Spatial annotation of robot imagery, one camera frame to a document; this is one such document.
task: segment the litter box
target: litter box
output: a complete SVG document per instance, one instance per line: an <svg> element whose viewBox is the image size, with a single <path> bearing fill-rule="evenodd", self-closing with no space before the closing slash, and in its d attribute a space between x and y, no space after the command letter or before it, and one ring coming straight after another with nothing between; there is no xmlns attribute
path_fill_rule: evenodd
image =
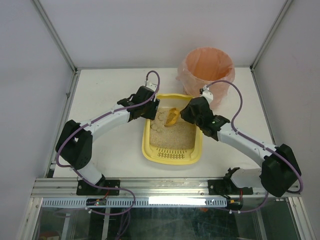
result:
<svg viewBox="0 0 320 240"><path fill-rule="evenodd" d="M192 96L170 93L158 94L160 100L159 108L184 109ZM191 149L168 149L153 146L150 144L151 121L147 119L143 130L142 153L150 161L160 164L188 165L196 163L202 154L203 133L196 127L194 147Z"/></svg>

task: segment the orange plastic bag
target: orange plastic bag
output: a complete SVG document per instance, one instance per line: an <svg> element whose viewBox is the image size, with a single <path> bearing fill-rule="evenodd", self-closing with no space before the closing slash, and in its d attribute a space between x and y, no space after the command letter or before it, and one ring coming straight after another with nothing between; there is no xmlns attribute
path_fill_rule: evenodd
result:
<svg viewBox="0 0 320 240"><path fill-rule="evenodd" d="M232 83L235 80L235 66L224 51L214 47L199 47L189 52L182 61L176 79L182 82L186 94L198 97L199 89L212 81L226 80ZM221 103L229 86L227 83L219 82L209 87L213 94L211 109Z"/></svg>

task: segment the robotic arm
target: robotic arm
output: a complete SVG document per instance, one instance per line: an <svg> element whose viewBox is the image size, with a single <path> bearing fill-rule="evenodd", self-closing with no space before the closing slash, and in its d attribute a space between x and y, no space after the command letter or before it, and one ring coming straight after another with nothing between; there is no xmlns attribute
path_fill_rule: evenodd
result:
<svg viewBox="0 0 320 240"><path fill-rule="evenodd" d="M141 86L130 97L118 101L103 116L78 123L74 120L68 121L55 150L90 183L105 187L105 177L90 162L93 142L112 128L139 117L154 120L160 102L154 97L158 88L159 86L148 81L147 75L145 86ZM276 197L290 192L288 189L301 176L291 148L285 144L281 146L265 144L263 141L244 134L227 118L214 115L209 106L213 95L207 86L202 88L200 93L200 97L190 100L185 109L180 112L181 118L186 122L196 124L206 136L236 148L260 166L256 169L239 167L229 169L223 181L215 184L214 190L219 194L229 195L245 187L264 187ZM94 189L96 193L100 192L100 189Z"/></svg>
<svg viewBox="0 0 320 240"><path fill-rule="evenodd" d="M141 86L138 91L130 97L119 100L117 104L108 111L110 112L109 115L101 119L99 119L100 117L95 117L78 123L74 120L69 120L64 125L59 137L55 147L56 152L59 152L63 143L65 143L75 131L87 125L79 130L79 132L65 144L60 155L90 183L105 187L105 177L90 161L93 142L109 130L139 117L154 120L160 102L159 99L153 97L147 103L140 106L137 105L150 99L152 95L155 94L156 89L157 85L150 83L147 78L145 86Z"/></svg>
<svg viewBox="0 0 320 240"><path fill-rule="evenodd" d="M285 144L266 144L233 127L227 118L213 114L209 106L213 96L209 89L204 87L200 93L200 97L193 98L180 112L181 118L188 123L196 124L204 135L236 148L260 166L256 169L229 169L223 178L223 184L215 186L219 188L217 192L228 195L234 189L264 187L272 195L281 197L298 177L278 155L285 158L301 176L291 148Z"/></svg>

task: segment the white wall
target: white wall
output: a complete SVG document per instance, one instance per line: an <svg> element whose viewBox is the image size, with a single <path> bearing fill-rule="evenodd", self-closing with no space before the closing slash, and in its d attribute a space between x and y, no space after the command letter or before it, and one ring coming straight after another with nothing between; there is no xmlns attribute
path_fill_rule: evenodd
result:
<svg viewBox="0 0 320 240"><path fill-rule="evenodd" d="M13 240L72 74L31 1L1 1L0 23L0 239Z"/></svg>
<svg viewBox="0 0 320 240"><path fill-rule="evenodd" d="M285 0L41 0L77 67L177 67L213 46L249 66Z"/></svg>
<svg viewBox="0 0 320 240"><path fill-rule="evenodd" d="M302 193L320 238L320 1L294 1L256 69L278 144L290 145L302 171Z"/></svg>

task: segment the litter scoop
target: litter scoop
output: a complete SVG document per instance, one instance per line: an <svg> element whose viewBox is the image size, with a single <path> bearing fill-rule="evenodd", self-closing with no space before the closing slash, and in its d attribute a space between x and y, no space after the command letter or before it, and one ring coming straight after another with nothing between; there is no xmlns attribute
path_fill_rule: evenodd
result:
<svg viewBox="0 0 320 240"><path fill-rule="evenodd" d="M177 108L171 108L168 113L168 117L166 118L165 127L170 127L174 125L179 118L180 110Z"/></svg>

